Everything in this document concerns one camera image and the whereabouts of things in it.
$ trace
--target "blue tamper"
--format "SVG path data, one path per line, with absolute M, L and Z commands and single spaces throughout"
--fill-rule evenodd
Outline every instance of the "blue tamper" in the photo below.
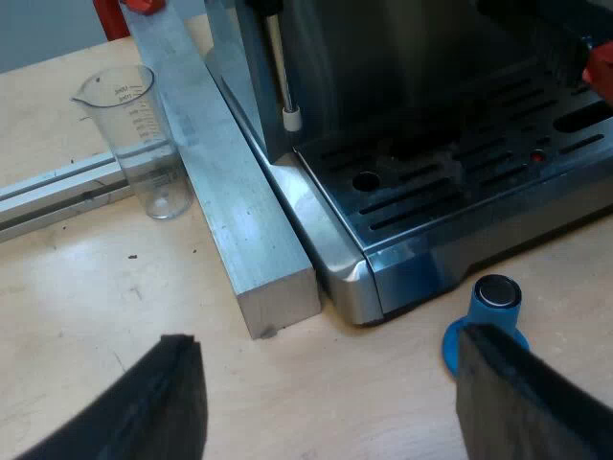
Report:
M 517 330 L 517 318 L 521 309 L 519 285 L 503 275 L 481 278 L 472 290 L 468 315 L 451 323 L 444 333 L 443 359 L 449 372 L 458 372 L 458 335 L 466 324 L 493 324 L 510 335 L 526 350 L 530 349 L 526 337 Z

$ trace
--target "red handle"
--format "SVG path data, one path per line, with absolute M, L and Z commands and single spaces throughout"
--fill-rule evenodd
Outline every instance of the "red handle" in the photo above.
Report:
M 118 0 L 93 0 L 94 8 L 108 41 L 130 35 Z M 166 6 L 166 0 L 121 0 L 128 8 L 141 14 L 154 14 Z
M 592 50 L 583 80 L 613 105 L 613 41 Z

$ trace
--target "table surface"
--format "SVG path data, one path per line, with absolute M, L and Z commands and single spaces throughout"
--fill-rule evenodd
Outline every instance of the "table surface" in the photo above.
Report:
M 202 51 L 211 46 L 206 18 L 189 27 Z M 66 95 L 103 67 L 137 61 L 125 38 L 0 76 L 4 179 L 105 150 Z M 610 405 L 612 233 L 604 218 L 487 270 L 523 288 L 519 326 L 533 351 Z M 345 325 L 325 298 L 322 314 L 252 341 L 197 203 L 157 221 L 128 198 L 4 242 L 0 261 L 0 458 L 178 333 L 202 347 L 207 459 L 465 458 L 440 349 L 483 273 L 375 328 Z

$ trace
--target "plastic measuring cup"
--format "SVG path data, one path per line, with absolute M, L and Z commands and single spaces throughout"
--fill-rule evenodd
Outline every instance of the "plastic measuring cup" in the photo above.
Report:
M 151 69 L 130 65 L 102 70 L 72 100 L 100 130 L 149 216 L 170 219 L 190 207 L 192 188 Z

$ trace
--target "drip tray grate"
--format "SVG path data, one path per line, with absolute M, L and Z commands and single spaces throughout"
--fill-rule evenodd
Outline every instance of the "drip tray grate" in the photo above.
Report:
M 588 87 L 560 87 L 541 70 L 493 82 L 463 106 L 478 106 L 479 114 L 456 117 L 462 129 L 425 127 L 416 136 L 406 128 L 342 149 L 301 151 L 362 249 L 593 162 L 613 147 L 611 107 Z

